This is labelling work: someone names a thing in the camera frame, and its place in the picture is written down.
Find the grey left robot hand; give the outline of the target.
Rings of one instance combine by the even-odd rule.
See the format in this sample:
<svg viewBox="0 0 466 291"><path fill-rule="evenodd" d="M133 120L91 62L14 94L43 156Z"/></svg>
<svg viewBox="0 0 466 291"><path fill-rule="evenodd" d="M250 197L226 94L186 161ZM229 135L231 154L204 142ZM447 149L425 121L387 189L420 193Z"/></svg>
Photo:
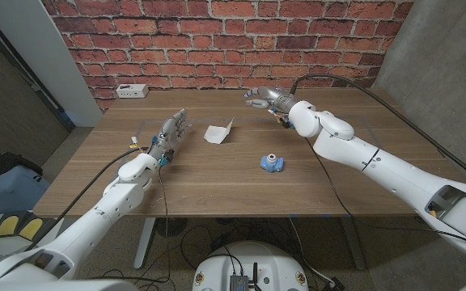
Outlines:
<svg viewBox="0 0 466 291"><path fill-rule="evenodd" d="M191 127L192 125L187 123L187 111L182 108L163 122L147 153L161 164L165 161L170 162L177 144Z"/></svg>

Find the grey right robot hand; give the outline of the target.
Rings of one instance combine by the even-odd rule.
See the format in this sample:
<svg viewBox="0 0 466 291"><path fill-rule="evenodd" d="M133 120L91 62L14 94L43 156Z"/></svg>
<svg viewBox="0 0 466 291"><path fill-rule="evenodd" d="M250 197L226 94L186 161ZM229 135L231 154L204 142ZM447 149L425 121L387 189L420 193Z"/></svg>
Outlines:
<svg viewBox="0 0 466 291"><path fill-rule="evenodd" d="M297 103L294 96L285 89L273 86L259 86L244 94L246 104L257 109L276 108L283 113L289 113Z"/></svg>

